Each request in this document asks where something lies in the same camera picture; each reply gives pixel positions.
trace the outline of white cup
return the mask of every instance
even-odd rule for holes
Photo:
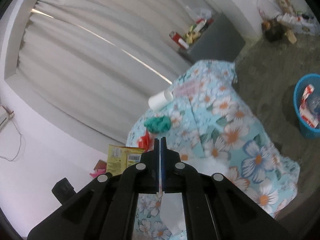
[[[164,90],[149,98],[149,107],[152,111],[158,112],[173,100],[173,95],[169,90]]]

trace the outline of plastic bottle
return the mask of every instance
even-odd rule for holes
[[[312,93],[307,98],[307,104],[310,112],[320,121],[320,95]]]

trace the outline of metal screw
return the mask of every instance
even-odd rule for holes
[[[216,181],[222,181],[223,180],[223,175],[221,173],[215,173],[213,175],[213,179]]]
[[[138,163],[137,165],[136,165],[136,169],[137,170],[144,170],[146,168],[146,165],[144,164],[144,163]]]
[[[107,175],[102,174],[102,175],[100,175],[100,176],[98,177],[98,181],[99,181],[99,182],[105,182],[105,181],[107,181],[107,180],[108,180],[108,176],[107,176]]]
[[[175,166],[176,166],[177,169],[182,170],[182,169],[185,168],[186,165],[184,163],[176,163]]]

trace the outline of barcode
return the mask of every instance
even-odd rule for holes
[[[140,161],[140,157],[141,157],[141,155],[139,154],[139,155],[129,155],[128,156],[128,161]]]

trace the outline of yellow snack box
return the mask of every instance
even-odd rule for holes
[[[121,174],[126,168],[140,162],[144,149],[109,145],[107,172],[113,176]]]

